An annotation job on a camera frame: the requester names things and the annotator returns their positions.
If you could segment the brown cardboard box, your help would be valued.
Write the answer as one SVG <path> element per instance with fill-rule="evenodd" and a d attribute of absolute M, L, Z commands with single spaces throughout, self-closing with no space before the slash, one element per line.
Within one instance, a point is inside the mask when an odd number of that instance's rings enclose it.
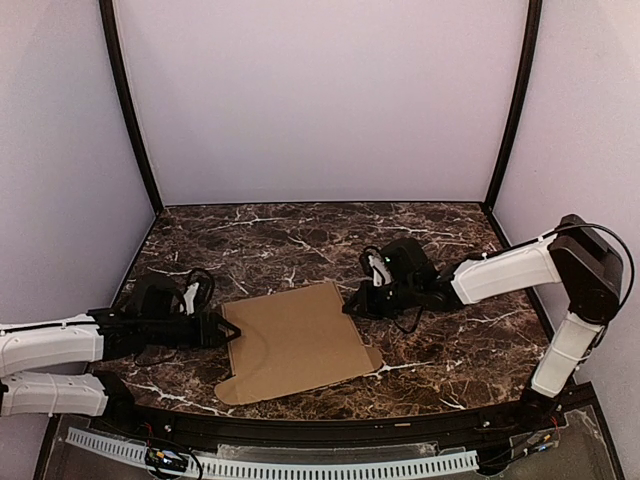
<path fill-rule="evenodd" d="M 241 330 L 230 342 L 232 376 L 215 386 L 227 405 L 247 405 L 351 380 L 378 370 L 333 282 L 229 302 L 223 317 Z"/>

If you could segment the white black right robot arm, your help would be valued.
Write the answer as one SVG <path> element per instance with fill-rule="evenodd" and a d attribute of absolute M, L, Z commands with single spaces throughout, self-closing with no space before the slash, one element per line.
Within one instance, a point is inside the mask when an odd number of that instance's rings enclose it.
<path fill-rule="evenodd" d="M 403 237 L 360 255 L 365 274 L 344 313 L 397 321 L 404 312 L 459 311 L 525 291 L 550 321 L 550 344 L 526 392 L 557 398 L 602 341 L 634 288 L 636 265 L 624 240 L 580 216 L 564 216 L 537 237 L 490 253 L 469 255 L 442 269 L 415 238 Z"/>

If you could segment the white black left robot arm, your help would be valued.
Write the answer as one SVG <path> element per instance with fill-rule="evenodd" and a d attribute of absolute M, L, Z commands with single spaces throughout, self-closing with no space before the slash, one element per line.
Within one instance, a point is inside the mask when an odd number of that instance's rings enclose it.
<path fill-rule="evenodd" d="M 61 320 L 1 327 L 1 414 L 113 416 L 134 397 L 112 372 L 50 373 L 73 363 L 138 356 L 150 346 L 216 349 L 240 338 L 239 327 L 209 308 L 215 280 L 192 270 L 184 286 L 152 272 L 135 284 L 127 302 Z"/>

